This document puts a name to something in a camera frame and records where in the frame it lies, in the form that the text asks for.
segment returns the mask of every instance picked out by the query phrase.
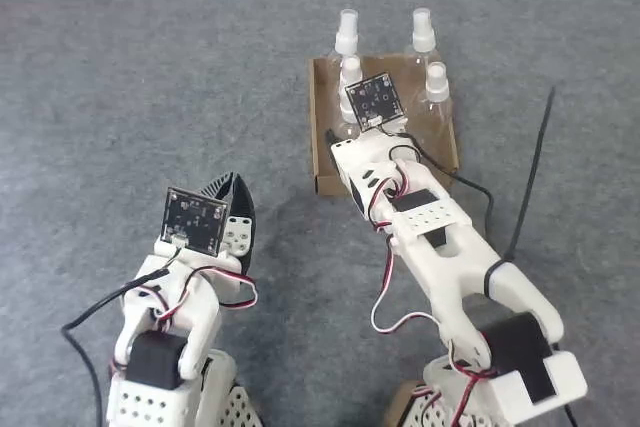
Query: gray carpet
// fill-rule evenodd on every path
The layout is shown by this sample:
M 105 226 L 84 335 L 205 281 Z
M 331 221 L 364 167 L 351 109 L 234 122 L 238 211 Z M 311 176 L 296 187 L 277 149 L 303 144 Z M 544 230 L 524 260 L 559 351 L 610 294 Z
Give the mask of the gray carpet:
M 421 321 L 369 326 L 384 242 L 349 201 L 313 193 L 306 59 L 332 47 L 344 6 L 360 10 L 364 51 L 397 51 L 420 5 L 449 66 L 462 171 L 496 194 L 500 245 L 561 81 L 518 263 L 589 382 L 580 425 L 635 425 L 640 0 L 0 0 L 0 424 L 91 425 L 60 325 L 136 273 L 168 186 L 233 169 L 257 204 L 262 296 L 225 314 L 217 345 L 271 427 L 379 425 L 444 349 Z M 480 224 L 484 199 L 454 194 Z M 425 307 L 399 269 L 381 321 Z M 120 325 L 113 305 L 78 333 L 104 389 Z

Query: cardboard box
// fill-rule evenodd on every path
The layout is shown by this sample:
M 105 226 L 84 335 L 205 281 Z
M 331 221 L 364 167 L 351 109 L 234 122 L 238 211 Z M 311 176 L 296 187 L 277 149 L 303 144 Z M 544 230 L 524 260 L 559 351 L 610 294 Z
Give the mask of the cardboard box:
M 400 102 L 406 108 L 411 100 L 410 92 L 415 92 L 424 82 L 424 73 L 414 72 L 408 76 L 403 67 L 405 60 L 401 55 L 386 55 L 382 57 L 362 57 L 362 71 L 365 78 L 380 72 L 389 72 L 396 86 Z M 342 185 L 338 173 L 331 164 L 329 151 L 325 143 L 324 134 L 331 127 L 331 105 L 334 102 L 330 79 L 337 78 L 339 66 L 329 62 L 327 58 L 311 59 L 309 61 L 309 105 L 311 120 L 311 149 L 313 155 L 313 177 L 315 190 L 318 195 L 346 195 L 347 190 Z M 437 152 L 430 152 L 451 172 L 459 168 L 458 151 L 456 149 L 453 122 L 447 126 L 448 135 L 443 136 Z M 445 187 L 451 186 L 451 178 L 432 168 L 431 171 Z

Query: black cable wire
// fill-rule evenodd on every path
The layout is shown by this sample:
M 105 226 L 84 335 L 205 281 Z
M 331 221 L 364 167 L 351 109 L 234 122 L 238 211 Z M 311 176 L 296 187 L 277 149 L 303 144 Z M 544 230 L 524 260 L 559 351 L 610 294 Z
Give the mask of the black cable wire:
M 531 160 L 531 168 L 529 169 L 529 178 L 527 179 L 527 186 L 524 191 L 524 196 L 522 197 L 522 203 L 520 204 L 520 212 L 518 213 L 518 220 L 516 221 L 516 226 L 513 229 L 513 234 L 511 235 L 511 241 L 509 242 L 509 247 L 504 252 L 500 260 L 496 261 L 484 275 L 484 295 L 486 297 L 491 298 L 489 288 L 491 276 L 493 273 L 498 270 L 500 266 L 502 266 L 505 262 L 511 262 L 514 259 L 516 246 L 518 245 L 518 240 L 520 239 L 520 232 L 522 231 L 522 226 L 524 224 L 524 218 L 527 215 L 527 209 L 529 207 L 529 200 L 531 199 L 531 192 L 533 191 L 533 183 L 536 180 L 536 173 L 538 172 L 538 164 L 540 163 L 540 155 L 542 154 L 542 144 L 544 142 L 544 134 L 547 130 L 547 124 L 549 123 L 549 116 L 551 115 L 551 108 L 553 107 L 553 101 L 556 96 L 556 86 L 551 87 L 549 91 L 549 95 L 547 96 L 547 104 L 544 109 L 544 116 L 542 117 L 542 123 L 540 124 L 540 129 L 538 130 L 538 138 L 536 140 L 536 147 L 533 152 L 533 159 Z
M 527 188 L 525 189 L 524 196 L 522 198 L 522 204 L 520 204 L 520 212 L 518 213 L 518 220 L 516 221 L 516 227 L 513 230 L 511 236 L 511 242 L 509 247 L 505 251 L 503 258 L 508 261 L 513 259 L 516 251 L 516 245 L 520 238 L 520 231 L 524 224 L 524 217 L 527 215 L 527 208 L 529 207 L 529 199 L 531 198 L 531 191 L 533 190 L 533 182 L 536 180 L 536 173 L 538 172 L 538 164 L 540 163 L 540 155 L 542 154 L 542 143 L 544 142 L 544 134 L 547 131 L 547 124 L 549 123 L 549 116 L 551 115 L 551 108 L 553 107 L 553 100 L 556 96 L 556 86 L 551 87 L 549 95 L 547 96 L 547 105 L 544 109 L 544 116 L 542 117 L 542 123 L 538 130 L 538 139 L 536 140 L 536 148 L 533 152 L 533 159 L 531 161 L 531 169 L 529 170 L 529 179 L 527 180 Z
M 481 186 L 480 184 L 476 184 L 475 182 L 469 179 L 464 178 L 460 174 L 456 174 L 455 172 L 450 172 L 449 170 L 447 170 L 442 164 L 440 164 L 436 159 L 434 159 L 431 155 L 429 155 L 420 146 L 420 143 L 418 142 L 418 140 L 408 132 L 390 134 L 384 131 L 382 128 L 380 130 L 381 132 L 383 132 L 388 136 L 404 137 L 404 138 L 410 139 L 411 143 L 413 144 L 413 145 L 396 145 L 392 147 L 391 150 L 389 150 L 389 160 L 393 160 L 391 155 L 394 150 L 399 149 L 401 147 L 411 149 L 418 155 L 419 158 L 424 157 L 431 165 L 433 165 L 436 169 L 438 169 L 444 175 L 451 177 L 452 179 L 455 179 L 461 184 L 465 184 L 468 187 L 471 187 L 472 189 L 477 190 L 478 192 L 483 193 L 487 197 L 487 209 L 485 210 L 485 213 L 484 213 L 484 238 L 487 241 L 487 243 L 493 248 L 493 241 L 491 236 L 491 218 L 493 213 L 494 199 L 493 199 L 493 194 L 489 191 L 489 189 Z
M 569 406 L 569 404 L 566 404 L 564 406 L 564 413 L 567 414 L 567 418 L 569 419 L 569 423 L 571 424 L 571 427 L 578 427 L 578 421 L 573 416 L 573 410 L 571 410 L 571 407 Z
M 93 362 L 91 362 L 89 355 L 84 350 L 84 348 L 80 345 L 80 343 L 73 337 L 73 335 L 71 335 L 71 331 L 76 327 L 78 327 L 80 324 L 82 324 L 85 320 L 87 320 L 93 314 L 95 314 L 102 307 L 112 302 L 113 300 L 117 299 L 118 297 L 128 292 L 129 290 L 135 289 L 136 287 L 139 287 L 149 282 L 150 280 L 158 279 L 160 277 L 164 277 L 165 275 L 167 275 L 169 273 L 168 267 L 175 260 L 175 258 L 178 256 L 179 253 L 180 253 L 180 249 L 176 249 L 176 252 L 173 254 L 173 256 L 167 261 L 167 263 L 163 267 L 151 272 L 150 274 L 143 275 L 142 277 L 138 277 L 137 279 L 134 279 L 131 282 L 127 282 L 118 290 L 115 290 L 110 294 L 104 296 L 102 299 L 100 299 L 98 302 L 96 302 L 87 310 L 85 310 L 82 314 L 80 314 L 76 319 L 63 325 L 60 328 L 60 333 L 62 334 L 62 336 L 67 340 L 67 342 L 69 342 L 69 344 L 71 344 L 71 347 L 73 347 L 75 351 L 80 355 L 82 362 L 84 363 L 85 367 L 89 371 L 89 376 L 91 377 L 91 384 L 93 386 L 93 396 L 95 400 L 96 427 L 103 426 L 102 393 L 100 392 L 100 382 L 98 381 L 98 374 L 96 373 L 96 369 L 93 366 Z

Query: white spray nozzle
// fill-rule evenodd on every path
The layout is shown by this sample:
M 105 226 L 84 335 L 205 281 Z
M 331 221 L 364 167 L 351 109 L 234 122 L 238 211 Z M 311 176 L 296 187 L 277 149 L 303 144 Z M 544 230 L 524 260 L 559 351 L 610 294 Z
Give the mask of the white spray nozzle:
M 427 98 L 431 102 L 444 102 L 449 98 L 447 68 L 442 62 L 432 62 L 427 67 Z
M 413 11 L 413 48 L 427 53 L 436 48 L 436 34 L 431 26 L 431 11 L 420 8 Z
M 353 9 L 340 12 L 335 51 L 340 55 L 353 55 L 358 51 L 358 12 Z

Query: black circuit board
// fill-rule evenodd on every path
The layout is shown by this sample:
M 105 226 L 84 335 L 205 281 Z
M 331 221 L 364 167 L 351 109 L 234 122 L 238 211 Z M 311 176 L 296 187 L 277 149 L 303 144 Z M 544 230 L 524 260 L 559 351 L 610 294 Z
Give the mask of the black circuit board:
M 226 219 L 226 202 L 170 187 L 160 239 L 203 254 L 217 255 Z
M 388 72 L 349 85 L 346 89 L 362 132 L 404 115 L 400 97 Z

